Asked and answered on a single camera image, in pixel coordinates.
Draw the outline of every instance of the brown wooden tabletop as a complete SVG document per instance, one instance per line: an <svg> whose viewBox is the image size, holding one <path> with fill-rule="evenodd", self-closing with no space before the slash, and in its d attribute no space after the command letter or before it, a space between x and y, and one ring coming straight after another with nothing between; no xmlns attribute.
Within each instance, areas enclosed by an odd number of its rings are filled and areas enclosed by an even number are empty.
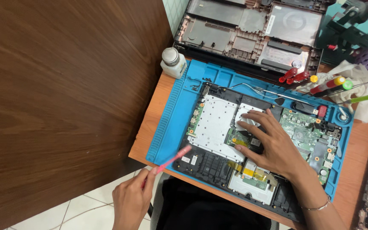
<svg viewBox="0 0 368 230"><path fill-rule="evenodd" d="M152 167L156 165L146 160L147 151L160 121L174 81L175 78L166 75L164 72L161 74L143 122L141 123L139 133L136 136L136 141L129 153L129 157ZM349 144L346 149L335 199L333 201L346 226L350 228L356 226L358 222L357 213L359 211L364 192L363 184L366 181L366 171L368 171L368 123L364 124L359 120L355 120L350 134ZM222 190L207 186L172 170L164 170L164 172L206 191L212 192L224 199L237 203L240 206L262 214L286 226L294 229L305 229L305 226L298 222L294 222L267 209L229 195Z"/></svg>

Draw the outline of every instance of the white cloth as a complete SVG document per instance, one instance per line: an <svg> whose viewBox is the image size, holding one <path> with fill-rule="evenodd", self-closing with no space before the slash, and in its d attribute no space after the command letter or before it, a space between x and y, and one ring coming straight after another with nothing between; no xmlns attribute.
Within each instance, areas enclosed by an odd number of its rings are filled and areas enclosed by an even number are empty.
<svg viewBox="0 0 368 230"><path fill-rule="evenodd" d="M328 73L318 73L317 76L319 80L317 82L307 84L299 88L299 90L301 90L302 92L308 92L311 88L316 87L324 83L325 81L333 79L334 74L344 76L347 80L352 81L353 85L365 83L368 81L368 71L364 65L350 64L348 61L344 60L340 63L340 65L336 66L333 70L329 71ZM334 102L340 103L349 100L353 94L355 94L356 97L368 95L368 84L364 86L359 86L349 91L344 91L332 95L330 96L330 98ZM364 123L368 123L368 101L359 102L359 104L357 105L354 118L359 119Z"/></svg>

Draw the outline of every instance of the black fabric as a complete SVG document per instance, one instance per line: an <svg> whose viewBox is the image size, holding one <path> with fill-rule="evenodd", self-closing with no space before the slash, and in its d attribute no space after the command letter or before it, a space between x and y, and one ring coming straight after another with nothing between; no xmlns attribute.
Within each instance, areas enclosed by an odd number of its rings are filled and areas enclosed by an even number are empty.
<svg viewBox="0 0 368 230"><path fill-rule="evenodd" d="M163 183L157 230L269 230L271 220L177 178Z"/></svg>

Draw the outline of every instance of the bracelet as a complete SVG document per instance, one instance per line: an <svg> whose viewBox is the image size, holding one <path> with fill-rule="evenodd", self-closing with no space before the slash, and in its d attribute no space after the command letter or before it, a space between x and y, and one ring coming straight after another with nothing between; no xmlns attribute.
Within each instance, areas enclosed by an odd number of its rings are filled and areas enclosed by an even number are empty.
<svg viewBox="0 0 368 230"><path fill-rule="evenodd" d="M318 207L318 208L305 208L305 207L302 207L302 206L301 206L301 208L302 208L302 209L309 210L309 211L322 210L322 209L324 209L325 207L327 207L327 206L328 206L328 204L330 204L330 203L331 203L331 201L330 201L330 199L328 198L327 202L326 202L326 203L325 203L325 205L324 205L324 206L322 206L322 207Z"/></svg>

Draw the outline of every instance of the white bottle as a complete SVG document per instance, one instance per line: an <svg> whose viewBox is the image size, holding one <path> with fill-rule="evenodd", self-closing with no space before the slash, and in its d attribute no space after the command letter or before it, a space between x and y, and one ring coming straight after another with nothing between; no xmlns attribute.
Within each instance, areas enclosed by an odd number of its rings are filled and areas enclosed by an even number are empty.
<svg viewBox="0 0 368 230"><path fill-rule="evenodd" d="M184 55L180 54L174 47L170 47L163 51L161 58L163 60L160 65L164 72L172 77L180 79L187 68L187 61Z"/></svg>

